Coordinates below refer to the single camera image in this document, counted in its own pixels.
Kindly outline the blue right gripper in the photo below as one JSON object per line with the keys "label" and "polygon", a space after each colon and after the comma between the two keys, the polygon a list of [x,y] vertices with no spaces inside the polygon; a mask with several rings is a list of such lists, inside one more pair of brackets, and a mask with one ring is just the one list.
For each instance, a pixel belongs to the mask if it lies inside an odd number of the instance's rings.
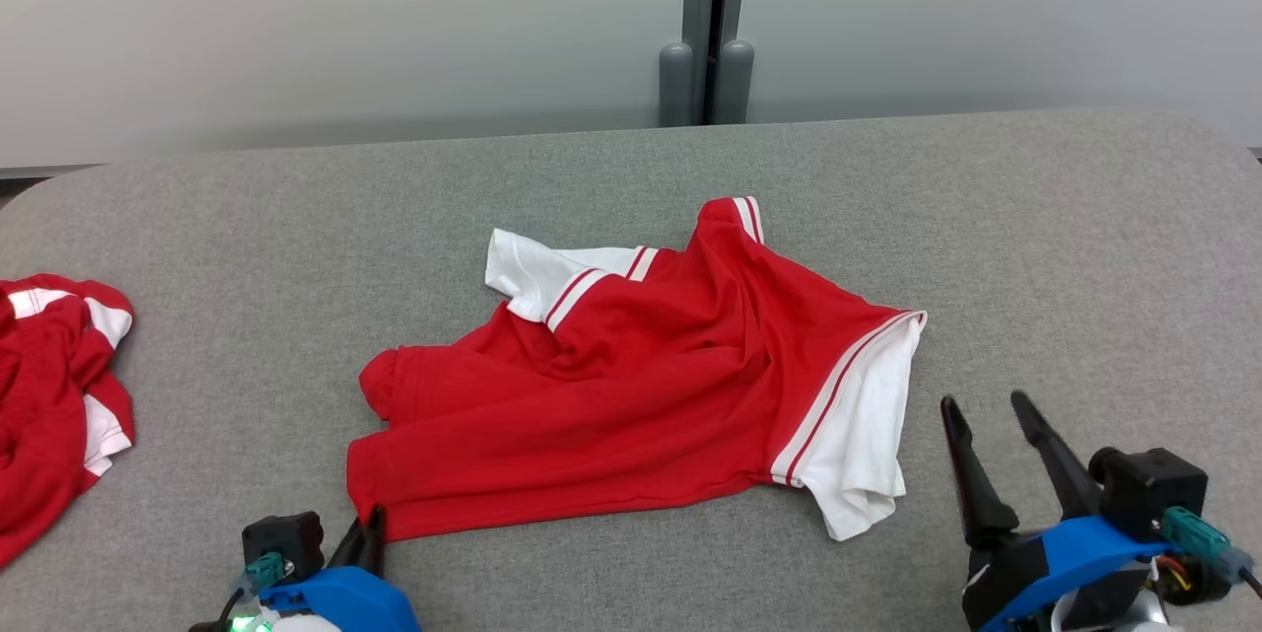
{"label": "blue right gripper", "polygon": [[1082,587],[1095,583],[1141,558],[1171,550],[1167,539],[1141,541],[1099,517],[1095,483],[1060,434],[1027,394],[1011,394],[1023,438],[1039,452],[1066,520],[1042,532],[1015,537],[1018,516],[1001,501],[973,449],[973,431],[952,395],[941,399],[960,532],[970,551],[970,571],[960,592],[960,609],[972,631],[1010,631],[1018,619]]}

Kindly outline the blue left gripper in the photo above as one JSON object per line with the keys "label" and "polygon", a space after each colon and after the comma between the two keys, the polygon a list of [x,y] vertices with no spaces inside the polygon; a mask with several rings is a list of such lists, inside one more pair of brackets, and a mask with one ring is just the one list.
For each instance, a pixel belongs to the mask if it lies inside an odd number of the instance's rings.
{"label": "blue left gripper", "polygon": [[382,580],[385,515],[377,505],[365,525],[353,520],[329,556],[329,568],[288,587],[262,589],[257,600],[279,616],[271,631],[419,631],[408,595]]}

